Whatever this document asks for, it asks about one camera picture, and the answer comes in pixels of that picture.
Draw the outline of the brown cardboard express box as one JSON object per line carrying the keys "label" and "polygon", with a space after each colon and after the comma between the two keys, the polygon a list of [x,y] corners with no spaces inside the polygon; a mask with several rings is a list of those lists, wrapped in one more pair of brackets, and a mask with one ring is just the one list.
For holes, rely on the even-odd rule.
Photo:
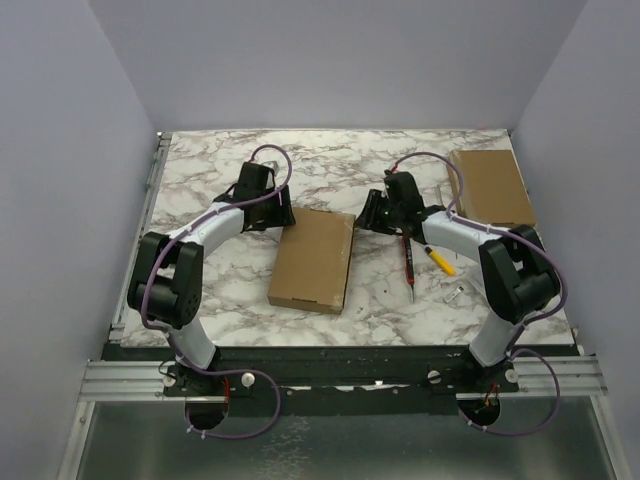
{"label": "brown cardboard express box", "polygon": [[269,304],[328,315],[344,309],[355,216],[295,207],[282,230],[272,269]]}

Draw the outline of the red black utility knife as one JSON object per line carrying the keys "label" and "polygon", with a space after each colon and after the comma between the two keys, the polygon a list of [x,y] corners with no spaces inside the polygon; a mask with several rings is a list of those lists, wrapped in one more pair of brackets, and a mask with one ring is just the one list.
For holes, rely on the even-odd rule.
{"label": "red black utility knife", "polygon": [[415,301],[415,274],[411,240],[407,236],[402,237],[402,247],[405,258],[405,278],[410,289],[411,302]]}

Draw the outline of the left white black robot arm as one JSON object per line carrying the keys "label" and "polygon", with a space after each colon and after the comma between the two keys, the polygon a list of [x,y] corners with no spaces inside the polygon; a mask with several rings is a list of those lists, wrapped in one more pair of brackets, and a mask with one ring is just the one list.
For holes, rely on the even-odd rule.
{"label": "left white black robot arm", "polygon": [[168,234],[146,233],[139,243],[127,291],[128,306],[145,326],[165,334],[178,360],[189,366],[186,382],[206,395],[220,385],[217,347],[197,318],[204,260],[247,231],[295,224],[289,187],[275,185],[276,168],[246,162],[233,188],[201,215]]}

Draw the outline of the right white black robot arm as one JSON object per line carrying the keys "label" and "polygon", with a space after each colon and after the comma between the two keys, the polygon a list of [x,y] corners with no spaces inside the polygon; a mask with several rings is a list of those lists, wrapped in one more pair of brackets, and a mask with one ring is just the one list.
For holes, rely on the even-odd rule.
{"label": "right white black robot arm", "polygon": [[494,366],[506,359],[525,325],[541,319],[551,300],[565,294],[560,274],[533,228],[493,227],[441,205],[427,206],[408,172],[390,172],[382,190],[369,191],[356,226],[442,247],[479,267],[489,314],[468,347],[472,359],[459,367],[461,383],[472,391],[494,381]]}

